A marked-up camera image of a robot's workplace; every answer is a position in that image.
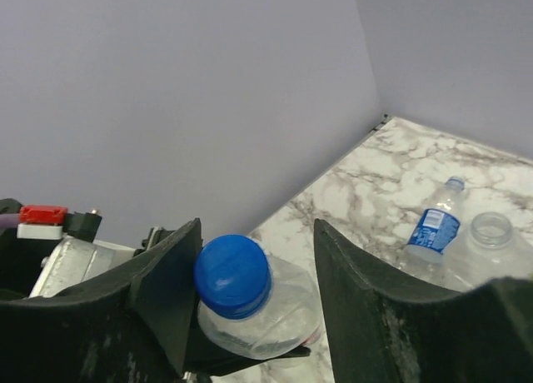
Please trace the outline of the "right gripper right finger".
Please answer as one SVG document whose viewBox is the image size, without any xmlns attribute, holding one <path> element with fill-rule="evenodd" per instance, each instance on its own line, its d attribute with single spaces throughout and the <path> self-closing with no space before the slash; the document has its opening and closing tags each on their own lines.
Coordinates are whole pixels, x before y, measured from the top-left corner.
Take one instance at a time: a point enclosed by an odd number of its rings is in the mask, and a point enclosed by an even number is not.
<svg viewBox="0 0 533 383">
<path fill-rule="evenodd" d="M 461 293 L 398 270 L 322 219 L 313 241 L 336 381 L 531 381 L 530 281 Z"/>
</svg>

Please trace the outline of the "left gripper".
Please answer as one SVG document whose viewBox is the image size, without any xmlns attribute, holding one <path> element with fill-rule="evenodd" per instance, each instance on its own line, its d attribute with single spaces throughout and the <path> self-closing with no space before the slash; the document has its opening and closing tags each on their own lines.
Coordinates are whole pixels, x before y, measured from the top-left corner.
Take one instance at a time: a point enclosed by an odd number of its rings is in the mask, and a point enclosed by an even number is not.
<svg viewBox="0 0 533 383">
<path fill-rule="evenodd" d="M 133 257 L 138 256 L 142 254 L 145 251 L 150 250 L 152 247 L 154 247 L 156 244 L 158 244 L 161 241 L 164 241 L 167 237 L 169 237 L 174 230 L 168 230 L 162 226 L 155 226 L 153 227 L 147 236 L 147 238 L 143 239 L 141 242 L 141 247 L 137 248 L 134 253 Z"/>
</svg>

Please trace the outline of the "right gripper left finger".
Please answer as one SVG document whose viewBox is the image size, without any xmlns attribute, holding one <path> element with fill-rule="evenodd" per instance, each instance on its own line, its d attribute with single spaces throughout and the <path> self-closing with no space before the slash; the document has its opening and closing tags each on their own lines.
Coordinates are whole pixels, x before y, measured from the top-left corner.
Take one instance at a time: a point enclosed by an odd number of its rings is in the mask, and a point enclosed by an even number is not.
<svg viewBox="0 0 533 383">
<path fill-rule="evenodd" d="M 199 219 L 50 298 L 1 303 L 3 382 L 179 382 Z"/>
</svg>

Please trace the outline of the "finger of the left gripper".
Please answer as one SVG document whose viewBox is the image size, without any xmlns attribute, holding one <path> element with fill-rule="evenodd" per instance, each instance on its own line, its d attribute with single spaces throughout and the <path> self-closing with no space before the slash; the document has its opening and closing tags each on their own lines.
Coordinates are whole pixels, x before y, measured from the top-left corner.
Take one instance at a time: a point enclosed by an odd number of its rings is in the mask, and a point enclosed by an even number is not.
<svg viewBox="0 0 533 383">
<path fill-rule="evenodd" d="M 227 376 L 232 373 L 243 371 L 253 366 L 259 366 L 268 360 L 253 360 L 246 357 L 232 354 L 231 352 L 218 349 L 218 352 L 225 352 L 222 356 L 208 355 L 206 359 L 193 360 L 189 358 L 184 363 L 184 371 L 204 374 L 207 376 Z M 296 349 L 289 351 L 286 354 L 271 358 L 272 361 L 283 359 L 299 359 L 307 358 L 311 354 L 311 350 L 304 346 L 298 346 Z"/>
</svg>

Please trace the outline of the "blue label bottle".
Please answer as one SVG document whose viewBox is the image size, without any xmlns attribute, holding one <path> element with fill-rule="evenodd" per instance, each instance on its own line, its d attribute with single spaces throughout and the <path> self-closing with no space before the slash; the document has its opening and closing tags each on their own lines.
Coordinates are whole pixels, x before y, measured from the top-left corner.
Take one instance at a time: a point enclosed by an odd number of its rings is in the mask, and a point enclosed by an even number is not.
<svg viewBox="0 0 533 383">
<path fill-rule="evenodd" d="M 442 263 L 445 248 L 461 229 L 464 190 L 463 179 L 450 177 L 433 191 L 406 243 L 410 256 L 432 265 Z"/>
<path fill-rule="evenodd" d="M 322 336 L 318 288 L 298 265 L 266 256 L 272 289 L 264 306 L 247 318 L 230 320 L 200 299 L 197 320 L 205 336 L 222 349 L 253 360 L 268 360 L 297 348 L 312 347 Z"/>
</svg>

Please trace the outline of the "large clear juice bottle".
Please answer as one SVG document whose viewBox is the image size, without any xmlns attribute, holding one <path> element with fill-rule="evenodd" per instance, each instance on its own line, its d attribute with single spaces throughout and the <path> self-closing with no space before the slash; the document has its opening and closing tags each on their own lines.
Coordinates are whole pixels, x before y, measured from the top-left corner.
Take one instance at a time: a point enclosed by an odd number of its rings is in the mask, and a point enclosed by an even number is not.
<svg viewBox="0 0 533 383">
<path fill-rule="evenodd" d="M 469 291 L 501 277 L 532 278 L 532 245 L 497 212 L 475 216 L 443 252 L 443 283 Z"/>
</svg>

